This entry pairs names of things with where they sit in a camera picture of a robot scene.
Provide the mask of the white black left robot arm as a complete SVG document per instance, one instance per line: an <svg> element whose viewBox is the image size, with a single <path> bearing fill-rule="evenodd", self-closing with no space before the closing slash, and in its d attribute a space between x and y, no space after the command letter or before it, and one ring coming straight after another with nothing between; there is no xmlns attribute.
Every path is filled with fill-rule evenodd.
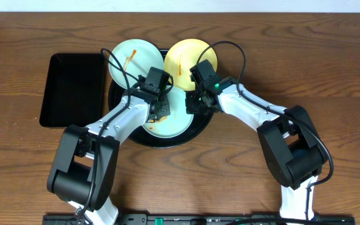
<svg viewBox="0 0 360 225"><path fill-rule="evenodd" d="M119 147L161 112L166 94L166 90L132 87L100 120L64 130L47 179L47 190L76 208L64 224L115 223L118 209L109 195Z"/></svg>

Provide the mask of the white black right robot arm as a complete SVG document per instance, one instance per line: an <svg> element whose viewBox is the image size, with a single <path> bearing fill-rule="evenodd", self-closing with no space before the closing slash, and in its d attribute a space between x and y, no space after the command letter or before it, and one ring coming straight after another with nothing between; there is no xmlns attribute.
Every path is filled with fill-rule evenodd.
<svg viewBox="0 0 360 225"><path fill-rule="evenodd" d="M308 112L271 104L233 78L201 83L186 93L189 114L222 112L232 115L257 132L267 167L281 185L280 216L314 219L313 189L328 181L319 179L323 164L333 166Z"/></svg>

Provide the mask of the orange green sponge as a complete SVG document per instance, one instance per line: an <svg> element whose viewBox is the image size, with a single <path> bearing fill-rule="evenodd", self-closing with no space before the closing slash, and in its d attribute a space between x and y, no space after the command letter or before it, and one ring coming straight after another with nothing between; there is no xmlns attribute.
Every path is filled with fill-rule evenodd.
<svg viewBox="0 0 360 225"><path fill-rule="evenodd" d="M148 123L160 123L160 122L163 122L167 118L168 118L167 116L161 116L161 117L157 117L156 119L149 119L147 122Z"/></svg>

